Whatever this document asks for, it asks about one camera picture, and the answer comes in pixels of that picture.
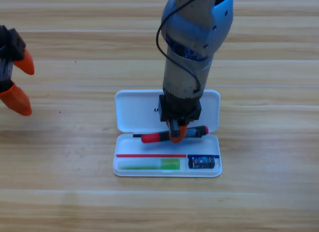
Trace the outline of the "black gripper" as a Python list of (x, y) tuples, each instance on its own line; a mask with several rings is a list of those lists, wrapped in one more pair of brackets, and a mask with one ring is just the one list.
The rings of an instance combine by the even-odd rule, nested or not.
[(0, 100), (14, 112), (29, 116), (32, 108), (28, 96), (11, 80), (13, 64), (28, 75), (34, 75), (33, 58), (15, 30), (0, 26)]
[(186, 136), (190, 122), (198, 120), (201, 113), (200, 97), (179, 98), (171, 93), (159, 95), (159, 117), (169, 128), (169, 139), (180, 143)]

